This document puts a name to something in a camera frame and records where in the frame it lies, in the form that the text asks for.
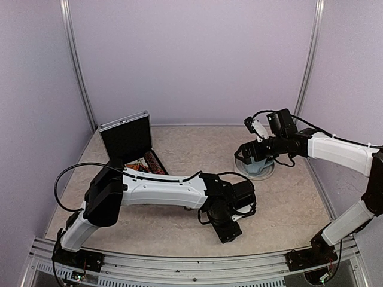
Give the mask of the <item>aluminium poker case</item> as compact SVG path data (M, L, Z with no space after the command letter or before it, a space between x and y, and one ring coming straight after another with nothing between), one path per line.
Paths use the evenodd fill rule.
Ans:
M144 158L144 154L148 151L155 153L148 111L141 111L102 124L99 126L98 131L108 157L110 159L119 158L124 166L127 163Z

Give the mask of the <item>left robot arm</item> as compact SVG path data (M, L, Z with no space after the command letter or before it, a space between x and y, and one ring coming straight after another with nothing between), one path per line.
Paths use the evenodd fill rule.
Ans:
M83 261L83 243L99 228L117 223L120 208L139 204L182 206L205 213L221 243L235 240L242 231L238 220L256 212L256 195L248 178L231 184L220 174L198 171L191 176L140 172L121 160L97 163L101 170L91 181L78 209L58 232L60 256L72 266Z

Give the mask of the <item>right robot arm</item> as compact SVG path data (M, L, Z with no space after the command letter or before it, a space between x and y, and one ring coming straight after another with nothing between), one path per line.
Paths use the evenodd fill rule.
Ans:
M371 220L382 215L382 147L340 138L285 109L264 110L269 128L251 115L244 120L248 131L256 136L243 143L235 152L235 167L243 175L256 178L279 164L278 157L287 155L289 167L296 156L333 165L328 175L332 183L318 178L322 188L336 191L354 189L351 203L328 226L311 240L306 260L319 265L334 245L353 233L358 233Z

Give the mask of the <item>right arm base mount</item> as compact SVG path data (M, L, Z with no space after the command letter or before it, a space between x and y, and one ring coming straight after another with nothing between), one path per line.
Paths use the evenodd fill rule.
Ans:
M315 251L314 248L293 249L284 256L290 272L317 267L338 260L338 255L334 247L324 252Z

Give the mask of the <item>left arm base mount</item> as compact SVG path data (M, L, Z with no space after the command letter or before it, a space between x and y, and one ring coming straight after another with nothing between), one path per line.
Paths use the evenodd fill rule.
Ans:
M99 273L104 262L104 257L105 255L100 252L86 251L83 249L77 252L71 252L59 248L53 252L52 259L54 262L66 266Z

